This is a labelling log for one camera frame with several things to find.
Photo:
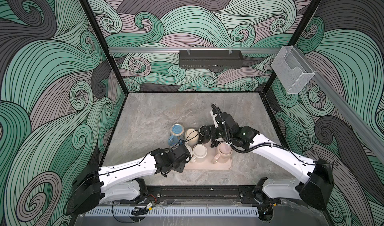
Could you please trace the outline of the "blue butterfly mug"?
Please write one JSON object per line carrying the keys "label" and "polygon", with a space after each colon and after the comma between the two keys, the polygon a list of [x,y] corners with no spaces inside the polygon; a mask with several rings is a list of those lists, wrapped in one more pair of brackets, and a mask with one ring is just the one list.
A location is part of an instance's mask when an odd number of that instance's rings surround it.
{"label": "blue butterfly mug", "polygon": [[170,137],[168,139],[169,147],[173,147],[179,143],[184,136],[184,127],[181,124],[174,124],[170,129]]}

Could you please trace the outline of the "cream speckled mug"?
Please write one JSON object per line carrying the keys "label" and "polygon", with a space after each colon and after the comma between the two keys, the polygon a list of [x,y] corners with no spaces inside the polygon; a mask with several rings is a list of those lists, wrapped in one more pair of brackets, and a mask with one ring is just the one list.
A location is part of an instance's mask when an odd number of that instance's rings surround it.
{"label": "cream speckled mug", "polygon": [[199,141],[199,132],[196,129],[190,128],[185,132],[185,141],[190,147],[194,147]]}

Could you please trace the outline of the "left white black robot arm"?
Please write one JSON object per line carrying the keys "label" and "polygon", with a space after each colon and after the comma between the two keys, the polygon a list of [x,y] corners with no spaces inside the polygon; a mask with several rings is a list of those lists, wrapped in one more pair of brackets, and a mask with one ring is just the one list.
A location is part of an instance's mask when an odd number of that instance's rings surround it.
{"label": "left white black robot arm", "polygon": [[121,190],[127,182],[171,171],[182,173],[192,156],[185,145],[158,148],[144,157],[126,163],[99,167],[86,166],[72,182],[72,194],[66,203],[66,213],[79,215],[94,209],[103,202],[114,201],[113,190]]}

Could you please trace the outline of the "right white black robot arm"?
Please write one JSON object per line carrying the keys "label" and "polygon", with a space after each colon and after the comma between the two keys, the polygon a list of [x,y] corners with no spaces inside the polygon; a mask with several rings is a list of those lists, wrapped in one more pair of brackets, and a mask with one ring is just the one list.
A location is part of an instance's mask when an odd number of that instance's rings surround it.
{"label": "right white black robot arm", "polygon": [[324,159],[311,159],[273,142],[256,129],[239,126],[225,112],[211,111],[214,123],[199,129],[202,142],[218,147],[221,142],[240,154],[255,153],[280,166],[293,176],[291,180],[262,179],[258,194],[267,199],[295,199],[324,211],[335,186],[333,164]]}

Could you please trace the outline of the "black mug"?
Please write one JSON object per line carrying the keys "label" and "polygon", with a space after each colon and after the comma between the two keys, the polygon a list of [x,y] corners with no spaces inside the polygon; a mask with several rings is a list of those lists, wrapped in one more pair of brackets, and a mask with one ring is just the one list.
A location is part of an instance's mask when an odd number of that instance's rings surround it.
{"label": "black mug", "polygon": [[199,142],[201,144],[208,143],[211,140],[210,127],[209,126],[201,126],[199,128],[200,139]]}

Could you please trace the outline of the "pink iridescent mug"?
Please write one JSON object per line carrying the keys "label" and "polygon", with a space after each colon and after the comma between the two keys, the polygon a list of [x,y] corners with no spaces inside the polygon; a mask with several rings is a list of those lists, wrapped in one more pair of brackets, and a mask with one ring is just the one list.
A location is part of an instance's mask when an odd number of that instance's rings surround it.
{"label": "pink iridescent mug", "polygon": [[227,142],[220,142],[216,149],[216,154],[212,160],[213,164],[226,163],[230,160],[233,149]]}

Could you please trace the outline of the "cream white mug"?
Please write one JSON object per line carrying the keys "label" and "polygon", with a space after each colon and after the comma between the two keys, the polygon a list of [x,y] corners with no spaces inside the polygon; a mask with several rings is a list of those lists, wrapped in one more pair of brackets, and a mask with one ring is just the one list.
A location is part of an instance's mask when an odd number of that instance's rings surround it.
{"label": "cream white mug", "polygon": [[193,148],[193,156],[190,160],[190,163],[201,163],[204,162],[207,157],[208,150],[205,145],[197,144]]}

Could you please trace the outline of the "pink rectangular tray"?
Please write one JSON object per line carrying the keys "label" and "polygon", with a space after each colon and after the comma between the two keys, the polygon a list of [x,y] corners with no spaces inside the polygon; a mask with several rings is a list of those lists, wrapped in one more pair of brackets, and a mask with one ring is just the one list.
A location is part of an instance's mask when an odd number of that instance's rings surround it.
{"label": "pink rectangular tray", "polygon": [[216,163],[213,164],[212,160],[216,154],[217,147],[211,147],[211,141],[208,143],[204,143],[203,145],[206,146],[208,150],[207,157],[205,158],[204,162],[201,163],[190,163],[188,162],[185,166],[185,170],[209,170],[209,171],[226,171],[230,170],[233,166],[232,162],[232,155],[229,161],[226,163]]}

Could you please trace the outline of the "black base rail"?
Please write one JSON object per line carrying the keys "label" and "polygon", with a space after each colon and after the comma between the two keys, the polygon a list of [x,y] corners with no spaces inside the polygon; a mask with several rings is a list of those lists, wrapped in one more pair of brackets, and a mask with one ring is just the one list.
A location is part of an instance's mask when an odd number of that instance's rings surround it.
{"label": "black base rail", "polygon": [[270,205],[279,203],[281,199],[302,201],[295,188],[286,187],[284,192],[278,189],[276,196],[268,196],[263,190],[266,187],[256,186],[145,186],[133,182],[122,184],[109,193],[101,193],[95,187],[83,193],[76,192],[70,205],[76,211],[89,211],[106,202],[140,205],[147,202],[157,204],[166,200],[235,200],[242,204]]}

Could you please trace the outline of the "black wall shelf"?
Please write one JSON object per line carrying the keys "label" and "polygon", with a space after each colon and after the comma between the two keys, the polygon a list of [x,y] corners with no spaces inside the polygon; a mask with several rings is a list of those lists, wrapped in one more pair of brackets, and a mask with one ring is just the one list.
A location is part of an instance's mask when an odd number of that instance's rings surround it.
{"label": "black wall shelf", "polygon": [[221,50],[181,50],[179,66],[184,69],[241,68],[244,57],[240,50],[231,53]]}

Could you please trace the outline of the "clear acrylic wall holder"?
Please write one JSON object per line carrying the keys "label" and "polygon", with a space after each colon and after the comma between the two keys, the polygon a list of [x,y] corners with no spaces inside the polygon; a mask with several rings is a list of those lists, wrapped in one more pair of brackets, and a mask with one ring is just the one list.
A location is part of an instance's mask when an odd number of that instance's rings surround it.
{"label": "clear acrylic wall holder", "polygon": [[309,60],[295,46],[283,46],[272,62],[272,69],[287,94],[299,94],[315,76]]}

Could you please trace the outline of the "aluminium wall rail back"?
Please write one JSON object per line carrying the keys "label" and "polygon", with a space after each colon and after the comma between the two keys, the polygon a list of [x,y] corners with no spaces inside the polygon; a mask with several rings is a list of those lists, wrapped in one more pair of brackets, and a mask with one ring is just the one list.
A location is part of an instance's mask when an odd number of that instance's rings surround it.
{"label": "aluminium wall rail back", "polygon": [[181,50],[221,50],[229,53],[240,50],[245,54],[276,54],[280,48],[109,47],[110,53],[179,53]]}

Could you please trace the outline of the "aluminium wall rail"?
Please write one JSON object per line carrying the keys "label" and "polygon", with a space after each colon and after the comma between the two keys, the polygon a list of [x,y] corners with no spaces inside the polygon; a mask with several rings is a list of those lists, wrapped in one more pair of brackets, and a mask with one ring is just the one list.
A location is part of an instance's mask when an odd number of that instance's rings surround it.
{"label": "aluminium wall rail", "polygon": [[179,53],[181,50],[221,50],[229,53],[240,50],[245,54],[276,54],[280,48],[109,47],[110,53]]}
{"label": "aluminium wall rail", "polygon": [[313,80],[334,104],[339,114],[375,156],[380,161],[384,161],[384,142],[348,104],[347,86],[343,83],[343,77],[336,67],[328,58],[317,52],[305,55],[302,50],[297,49],[297,51],[302,58],[303,67],[310,68],[315,73]]}

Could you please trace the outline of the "aluminium wall rail right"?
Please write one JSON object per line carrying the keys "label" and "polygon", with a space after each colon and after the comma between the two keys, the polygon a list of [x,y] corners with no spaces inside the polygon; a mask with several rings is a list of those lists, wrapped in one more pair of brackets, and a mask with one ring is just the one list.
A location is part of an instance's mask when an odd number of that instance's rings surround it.
{"label": "aluminium wall rail right", "polygon": [[302,58],[303,67],[310,68],[315,73],[313,80],[334,104],[339,114],[375,156],[380,161],[384,161],[384,142],[348,104],[347,86],[343,83],[343,77],[336,67],[328,58],[317,52],[305,55],[302,50],[297,49],[297,51]]}

